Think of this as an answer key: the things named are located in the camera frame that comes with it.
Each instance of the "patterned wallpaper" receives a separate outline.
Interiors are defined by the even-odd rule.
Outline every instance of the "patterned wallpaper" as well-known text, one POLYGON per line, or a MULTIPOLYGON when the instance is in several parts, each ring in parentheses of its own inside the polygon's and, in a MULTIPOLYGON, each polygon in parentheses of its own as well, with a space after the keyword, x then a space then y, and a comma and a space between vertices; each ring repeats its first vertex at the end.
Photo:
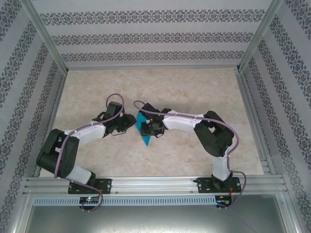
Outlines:
POLYGON ((238 65, 271 0, 34 0, 69 68, 238 65))
POLYGON ((285 0, 244 71, 267 146, 311 232, 311 1, 285 0))
POLYGON ((25 178, 34 173, 63 76, 18 0, 0 1, 0 25, 0 233, 4 233, 25 178))

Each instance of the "beige tabletop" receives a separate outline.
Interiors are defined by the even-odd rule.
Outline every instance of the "beige tabletop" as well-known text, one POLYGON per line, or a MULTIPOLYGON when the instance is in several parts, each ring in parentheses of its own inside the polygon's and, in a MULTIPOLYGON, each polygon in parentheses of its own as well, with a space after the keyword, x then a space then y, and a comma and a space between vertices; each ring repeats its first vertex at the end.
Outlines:
MULTIPOLYGON (((233 69, 127 69, 69 71, 54 128, 75 129, 105 111, 106 98, 120 93, 126 113, 137 115, 134 100, 187 114, 215 111, 240 136, 231 168, 263 174, 233 69)), ((118 97, 111 98, 121 102, 118 97)), ((202 176, 212 174, 212 156, 194 133, 167 130, 146 146, 135 126, 78 150, 76 163, 97 176, 202 176)), ((41 171, 40 176, 51 176, 41 171)))

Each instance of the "metal base plate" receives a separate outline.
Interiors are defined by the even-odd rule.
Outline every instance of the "metal base plate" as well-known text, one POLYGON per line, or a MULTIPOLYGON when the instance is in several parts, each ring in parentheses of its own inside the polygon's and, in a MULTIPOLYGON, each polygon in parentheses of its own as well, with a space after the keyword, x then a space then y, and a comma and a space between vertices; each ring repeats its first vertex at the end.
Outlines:
POLYGON ((215 182, 213 177, 201 177, 196 179, 198 183, 199 193, 229 193, 232 188, 232 193, 241 192, 241 183, 238 177, 229 177, 225 182, 215 182))
MULTIPOLYGON (((99 189, 103 194, 110 194, 111 191, 111 179, 95 179, 95 188, 99 189)), ((70 182, 68 188, 69 194, 98 194, 93 189, 88 189, 81 185, 70 182)))

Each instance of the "purple cable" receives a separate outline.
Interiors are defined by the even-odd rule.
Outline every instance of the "purple cable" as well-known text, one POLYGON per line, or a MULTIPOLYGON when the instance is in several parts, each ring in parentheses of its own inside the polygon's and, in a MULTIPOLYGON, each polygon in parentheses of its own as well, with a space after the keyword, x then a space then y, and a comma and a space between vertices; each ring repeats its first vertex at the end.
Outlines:
MULTIPOLYGON (((78 129, 76 129, 76 130, 70 132, 70 133, 65 137, 64 142, 63 142, 63 144, 62 144, 62 147, 60 148, 60 152, 59 152, 59 154, 58 154, 58 159, 57 159, 57 163, 56 163, 56 167, 55 167, 55 171, 54 171, 54 178, 57 178, 57 173, 58 173, 60 161, 61 161, 61 159, 62 159, 64 147, 65 147, 65 144, 66 144, 67 141, 68 141, 68 138, 69 138, 71 135, 73 135, 73 134, 76 133, 77 131, 79 131, 79 130, 81 130, 81 129, 84 129, 84 128, 86 128, 86 127, 94 126, 94 125, 100 125, 100 124, 106 123, 106 122, 108 122, 108 121, 111 121, 111 120, 115 119, 116 117, 118 117, 118 115, 120 115, 120 114, 122 113, 122 111, 123 111, 123 109, 124 109, 124 98, 122 97, 122 95, 120 95, 120 94, 118 94, 118 93, 114 93, 114 94, 111 94, 110 96, 108 96, 108 98, 107 98, 107 100, 106 100, 106 107, 108 107, 108 100, 109 100, 110 97, 112 97, 112 96, 119 96, 119 97, 121 98, 121 100, 122 100, 122 107, 121 107, 120 111, 119 111, 116 115, 114 115, 113 117, 111 117, 111 118, 109 118, 109 119, 107 119, 107 120, 103 120, 103 121, 100 121, 100 122, 97 122, 97 123, 87 124, 87 125, 81 126, 81 127, 79 127, 78 129)), ((102 202, 103 202, 103 194, 102 194, 102 192, 101 192, 99 189, 94 188, 94 187, 89 186, 89 185, 86 185, 86 184, 83 184, 83 183, 76 182, 76 181, 72 181, 72 182, 74 182, 74 183, 76 183, 76 184, 78 184, 78 185, 87 187, 87 188, 91 188, 91 189, 97 191, 97 192, 100 194, 100 196, 101 196, 101 201, 100 201, 100 203, 99 203, 97 206, 95 206, 93 209, 91 209, 91 210, 85 210, 85 209, 83 209, 83 206, 84 206, 84 203, 83 203, 82 206, 81 206, 82 211, 91 212, 91 211, 94 211, 94 210, 96 210, 97 208, 100 207, 100 205, 101 205, 102 202)))
POLYGON ((235 146, 228 152, 228 157, 227 157, 227 168, 229 171, 231 171, 232 173, 240 173, 244 176, 244 185, 241 189, 241 192, 240 194, 238 195, 237 199, 235 200, 234 203, 232 203, 229 207, 227 207, 227 209, 231 208, 241 197, 244 189, 245 189, 245 186, 246 186, 246 175, 244 172, 242 171, 233 171, 230 169, 230 165, 229 165, 229 160, 230 160, 230 154, 238 147, 239 143, 240 143, 240 138, 239 138, 239 135, 238 133, 230 126, 230 125, 227 125, 226 123, 222 122, 222 121, 219 121, 219 120, 215 120, 215 119, 210 119, 210 118, 204 118, 204 117, 195 117, 195 116, 189 116, 189 115, 185 115, 185 114, 173 114, 173 113, 156 113, 156 112, 151 112, 151 111, 147 111, 147 110, 144 110, 140 107, 138 107, 136 105, 136 103, 142 103, 143 105, 145 105, 145 103, 143 101, 140 101, 140 100, 136 100, 134 101, 134 106, 139 109, 140 111, 143 111, 143 112, 146 112, 146 113, 150 113, 150 114, 154 114, 154 115, 161 115, 161 116, 171 116, 171 117, 186 117, 186 118, 190 118, 190 119, 198 119, 198 120, 207 120, 207 121, 212 121, 212 122, 215 122, 215 123, 218 123, 218 124, 221 124, 223 126, 226 126, 228 129, 230 129, 235 137, 237 138, 237 143, 235 144, 235 146))

